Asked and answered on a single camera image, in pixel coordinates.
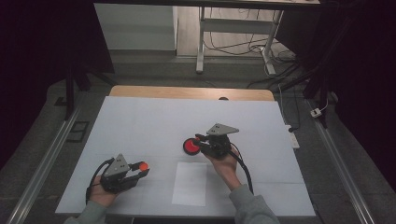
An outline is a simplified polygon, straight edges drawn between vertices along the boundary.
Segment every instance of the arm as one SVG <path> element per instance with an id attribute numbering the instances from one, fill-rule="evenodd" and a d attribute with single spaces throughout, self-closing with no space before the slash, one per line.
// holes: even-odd
<path id="1" fill-rule="evenodd" d="M 100 185 L 100 176 L 93 181 L 90 200 L 79 217 L 70 217 L 64 224 L 104 224 L 107 208 L 118 195 L 106 192 Z"/>
<path id="2" fill-rule="evenodd" d="M 279 223 L 274 213 L 265 203 L 264 198 L 261 195 L 254 196 L 247 185 L 241 184 L 236 176 L 236 160 L 232 156 L 227 155 L 221 161 L 209 156 L 206 157 L 213 163 L 216 172 L 231 191 L 230 199 L 236 209 L 236 224 Z"/>

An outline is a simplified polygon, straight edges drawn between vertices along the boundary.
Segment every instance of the person's hand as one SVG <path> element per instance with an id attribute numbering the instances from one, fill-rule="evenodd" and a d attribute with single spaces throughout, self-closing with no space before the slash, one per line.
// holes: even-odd
<path id="1" fill-rule="evenodd" d="M 111 204 L 113 204 L 118 194 L 113 194 L 105 191 L 102 185 L 100 184 L 100 178 L 101 176 L 98 175 L 93 181 L 90 201 L 99 203 L 104 207 L 109 207 Z"/>
<path id="2" fill-rule="evenodd" d="M 234 148 L 232 151 L 235 155 L 239 156 L 239 153 Z M 207 155 L 205 156 L 212 162 L 216 172 L 221 176 L 230 190 L 241 186 L 241 182 L 239 182 L 239 179 L 236 176 L 236 160 L 230 154 L 222 160 L 217 160 Z"/>

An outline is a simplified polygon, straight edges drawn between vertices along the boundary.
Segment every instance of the red object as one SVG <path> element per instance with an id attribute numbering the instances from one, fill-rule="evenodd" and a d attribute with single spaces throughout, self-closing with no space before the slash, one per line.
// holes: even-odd
<path id="1" fill-rule="evenodd" d="M 199 147 L 196 146 L 196 145 L 192 142 L 192 140 L 195 140 L 195 138 L 189 138 L 189 139 L 187 139 L 186 141 L 184 141 L 184 143 L 183 143 L 183 149 L 184 149 L 184 151 L 185 151 L 187 154 L 191 155 L 191 156 L 198 154 L 199 151 L 200 151 Z"/>
<path id="2" fill-rule="evenodd" d="M 140 171 L 145 171 L 145 170 L 147 170 L 149 168 L 149 165 L 147 164 L 147 163 L 145 163 L 145 162 L 140 162 L 140 164 L 139 164 L 139 170 Z"/>

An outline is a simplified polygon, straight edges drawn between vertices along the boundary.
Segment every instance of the white wall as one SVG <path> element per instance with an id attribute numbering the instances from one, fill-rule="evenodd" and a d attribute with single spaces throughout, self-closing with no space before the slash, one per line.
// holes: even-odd
<path id="1" fill-rule="evenodd" d="M 176 7 L 94 5 L 109 49 L 176 49 Z"/>

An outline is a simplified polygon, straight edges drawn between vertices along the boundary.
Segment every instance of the gray sleeve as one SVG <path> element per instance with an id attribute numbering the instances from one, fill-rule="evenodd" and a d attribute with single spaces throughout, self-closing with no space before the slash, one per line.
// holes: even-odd
<path id="1" fill-rule="evenodd" d="M 261 195 L 254 196 L 247 185 L 234 189 L 230 199 L 236 209 L 236 224 L 275 224 L 279 223 L 274 213 Z"/>
<path id="2" fill-rule="evenodd" d="M 88 201 L 79 217 L 70 217 L 64 224 L 105 224 L 106 208 L 99 203 Z"/>

